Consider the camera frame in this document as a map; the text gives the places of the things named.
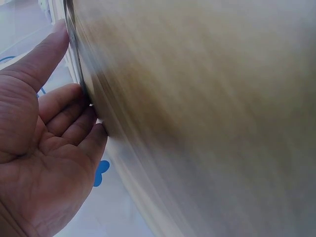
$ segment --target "palm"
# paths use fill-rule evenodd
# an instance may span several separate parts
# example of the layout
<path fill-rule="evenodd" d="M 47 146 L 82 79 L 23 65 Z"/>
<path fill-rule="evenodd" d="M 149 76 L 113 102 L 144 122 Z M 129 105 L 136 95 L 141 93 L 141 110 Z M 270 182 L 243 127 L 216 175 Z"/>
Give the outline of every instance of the palm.
<path fill-rule="evenodd" d="M 78 211 L 106 143 L 80 86 L 36 98 L 68 46 L 63 36 L 60 52 L 39 59 L 38 47 L 0 73 L 0 202 L 27 234 L 40 236 L 52 236 Z"/>

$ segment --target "skin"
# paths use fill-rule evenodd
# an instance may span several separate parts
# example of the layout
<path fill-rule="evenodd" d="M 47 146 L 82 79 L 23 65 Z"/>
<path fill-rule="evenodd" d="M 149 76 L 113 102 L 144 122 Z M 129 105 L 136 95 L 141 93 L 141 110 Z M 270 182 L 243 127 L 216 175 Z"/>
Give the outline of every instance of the skin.
<path fill-rule="evenodd" d="M 107 141 L 79 85 L 37 99 L 68 43 L 59 22 L 26 57 L 0 71 L 0 204 L 26 236 L 53 236 L 73 218 Z"/>

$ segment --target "blue marking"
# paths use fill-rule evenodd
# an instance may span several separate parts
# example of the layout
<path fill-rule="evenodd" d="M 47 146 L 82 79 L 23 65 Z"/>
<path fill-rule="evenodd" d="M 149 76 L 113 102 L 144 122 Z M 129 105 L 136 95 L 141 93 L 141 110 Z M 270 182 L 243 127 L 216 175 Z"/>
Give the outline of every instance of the blue marking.
<path fill-rule="evenodd" d="M 110 168 L 110 163 L 107 160 L 102 160 L 99 163 L 97 171 L 95 172 L 94 187 L 99 187 L 102 183 L 102 174 Z"/>

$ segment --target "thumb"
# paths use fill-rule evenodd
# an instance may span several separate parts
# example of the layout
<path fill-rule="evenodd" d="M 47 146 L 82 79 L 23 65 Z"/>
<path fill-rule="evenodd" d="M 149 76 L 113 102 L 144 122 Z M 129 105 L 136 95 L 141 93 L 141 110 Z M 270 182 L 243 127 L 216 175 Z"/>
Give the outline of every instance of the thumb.
<path fill-rule="evenodd" d="M 46 39 L 18 62 L 3 69 L 0 75 L 24 81 L 38 92 L 64 57 L 68 45 L 66 23 L 60 20 Z"/>

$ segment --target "finger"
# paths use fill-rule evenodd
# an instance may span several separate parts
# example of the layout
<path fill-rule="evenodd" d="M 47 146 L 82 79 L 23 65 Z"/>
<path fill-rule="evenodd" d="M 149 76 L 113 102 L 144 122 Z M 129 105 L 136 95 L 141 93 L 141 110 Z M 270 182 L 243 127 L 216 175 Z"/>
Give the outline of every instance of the finger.
<path fill-rule="evenodd" d="M 68 44 L 69 37 L 63 20 L 58 22 L 53 33 L 30 53 L 4 71 L 7 75 L 24 81 L 38 92 L 64 57 Z"/>
<path fill-rule="evenodd" d="M 91 131 L 97 116 L 92 107 L 88 107 L 81 116 L 62 135 L 70 144 L 77 146 Z"/>
<path fill-rule="evenodd" d="M 89 102 L 85 97 L 73 102 L 56 115 L 47 125 L 48 132 L 60 137 L 73 124 L 82 112 L 88 107 Z"/>
<path fill-rule="evenodd" d="M 89 135 L 78 145 L 91 159 L 92 165 L 96 170 L 102 158 L 105 145 L 108 140 L 103 125 L 98 123 L 92 128 Z"/>
<path fill-rule="evenodd" d="M 39 98 L 39 116 L 45 124 L 83 95 L 79 84 L 68 84 Z"/>

